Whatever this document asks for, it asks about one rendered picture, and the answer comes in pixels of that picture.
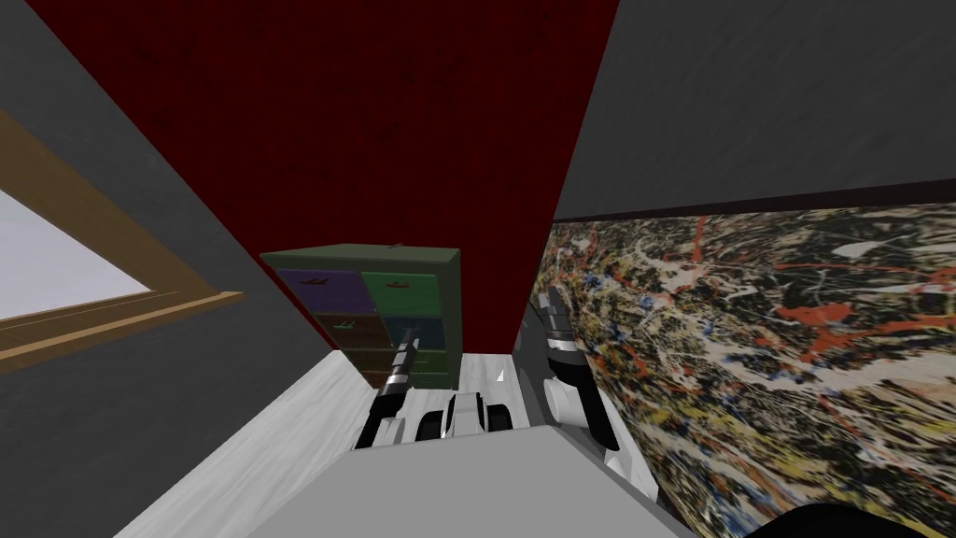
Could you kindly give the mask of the dark teal drawer front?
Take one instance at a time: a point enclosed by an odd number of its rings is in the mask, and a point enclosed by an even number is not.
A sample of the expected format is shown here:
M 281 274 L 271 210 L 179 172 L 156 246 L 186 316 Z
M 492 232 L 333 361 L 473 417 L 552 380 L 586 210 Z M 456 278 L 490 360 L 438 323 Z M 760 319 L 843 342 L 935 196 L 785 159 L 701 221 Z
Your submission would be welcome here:
M 402 317 L 383 316 L 393 347 L 397 349 L 408 330 L 414 332 L 413 339 L 419 340 L 420 350 L 446 349 L 443 320 L 441 317 Z

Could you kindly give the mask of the bright green drawer front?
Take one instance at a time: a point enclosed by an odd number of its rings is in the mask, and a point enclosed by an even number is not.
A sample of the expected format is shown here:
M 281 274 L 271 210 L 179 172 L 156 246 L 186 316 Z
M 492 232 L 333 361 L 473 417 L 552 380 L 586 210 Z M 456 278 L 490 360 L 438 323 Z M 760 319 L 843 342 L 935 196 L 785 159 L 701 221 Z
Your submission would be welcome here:
M 384 316 L 440 316 L 438 278 L 432 274 L 362 272 L 376 310 Z M 409 281 L 408 288 L 388 288 L 391 281 Z

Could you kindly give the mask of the brown drawer front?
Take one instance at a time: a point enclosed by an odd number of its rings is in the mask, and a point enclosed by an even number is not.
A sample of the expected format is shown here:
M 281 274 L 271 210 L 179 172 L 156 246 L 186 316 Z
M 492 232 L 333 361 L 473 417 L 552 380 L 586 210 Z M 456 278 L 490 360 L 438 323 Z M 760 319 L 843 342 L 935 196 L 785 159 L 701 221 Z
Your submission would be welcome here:
M 340 349 L 388 349 L 392 348 L 392 341 L 387 329 L 379 316 L 371 314 L 314 314 L 314 319 L 320 328 L 331 338 L 331 341 Z M 333 325 L 347 320 L 354 320 L 352 330 L 334 330 Z

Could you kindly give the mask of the green chest of drawers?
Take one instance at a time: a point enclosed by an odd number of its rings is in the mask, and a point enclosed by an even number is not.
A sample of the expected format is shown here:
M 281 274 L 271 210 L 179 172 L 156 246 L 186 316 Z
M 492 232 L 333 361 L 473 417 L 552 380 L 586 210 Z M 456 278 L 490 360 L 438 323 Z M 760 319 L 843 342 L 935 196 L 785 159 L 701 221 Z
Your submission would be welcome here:
M 264 253 L 261 259 L 281 281 L 276 272 L 277 269 L 351 271 L 360 275 L 362 272 L 435 275 L 439 282 L 441 315 L 402 317 L 441 317 L 446 349 L 418 349 L 410 382 L 417 389 L 455 389 L 457 387 L 463 347 L 460 255 L 454 248 L 337 244 Z M 282 283 L 294 298 L 295 303 L 302 307 L 313 320 L 315 320 L 314 314 L 326 314 L 310 313 L 292 295 L 287 285 L 283 281 Z M 337 347 L 329 336 L 328 339 Z M 386 381 L 398 349 L 395 349 L 392 344 L 392 348 L 388 349 L 341 350 L 368 383 L 373 388 L 379 389 Z

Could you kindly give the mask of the purple drawer front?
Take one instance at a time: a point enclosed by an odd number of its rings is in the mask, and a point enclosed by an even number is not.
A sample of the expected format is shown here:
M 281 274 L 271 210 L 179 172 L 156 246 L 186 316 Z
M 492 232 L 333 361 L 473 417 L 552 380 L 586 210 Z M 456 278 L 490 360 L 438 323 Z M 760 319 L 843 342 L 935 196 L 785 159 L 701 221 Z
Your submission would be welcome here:
M 372 314 L 372 298 L 359 273 L 351 271 L 277 269 L 292 295 L 310 313 Z M 300 281 L 328 278 L 323 286 L 305 286 Z

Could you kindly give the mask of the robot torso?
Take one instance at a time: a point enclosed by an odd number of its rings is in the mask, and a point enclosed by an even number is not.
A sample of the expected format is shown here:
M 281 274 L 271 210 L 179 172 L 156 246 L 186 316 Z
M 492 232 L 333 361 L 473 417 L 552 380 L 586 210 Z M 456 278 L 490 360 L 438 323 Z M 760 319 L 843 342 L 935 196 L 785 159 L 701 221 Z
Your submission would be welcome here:
M 556 427 L 352 450 L 247 538 L 696 538 Z

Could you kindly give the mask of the large paint splatter picture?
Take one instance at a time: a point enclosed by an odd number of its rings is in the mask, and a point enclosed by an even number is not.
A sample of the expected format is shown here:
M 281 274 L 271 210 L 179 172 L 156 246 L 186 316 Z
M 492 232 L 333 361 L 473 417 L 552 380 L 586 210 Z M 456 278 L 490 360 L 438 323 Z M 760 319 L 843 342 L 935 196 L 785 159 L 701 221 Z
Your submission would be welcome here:
M 821 502 L 956 538 L 956 203 L 557 223 L 549 288 L 701 538 Z

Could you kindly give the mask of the wooden framed window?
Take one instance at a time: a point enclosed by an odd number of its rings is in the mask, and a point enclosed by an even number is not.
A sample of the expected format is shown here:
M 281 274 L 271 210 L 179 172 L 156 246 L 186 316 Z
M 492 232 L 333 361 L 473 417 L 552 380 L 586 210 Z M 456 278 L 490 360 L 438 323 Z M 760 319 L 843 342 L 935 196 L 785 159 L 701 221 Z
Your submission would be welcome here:
M 0 110 L 0 375 L 241 299 Z

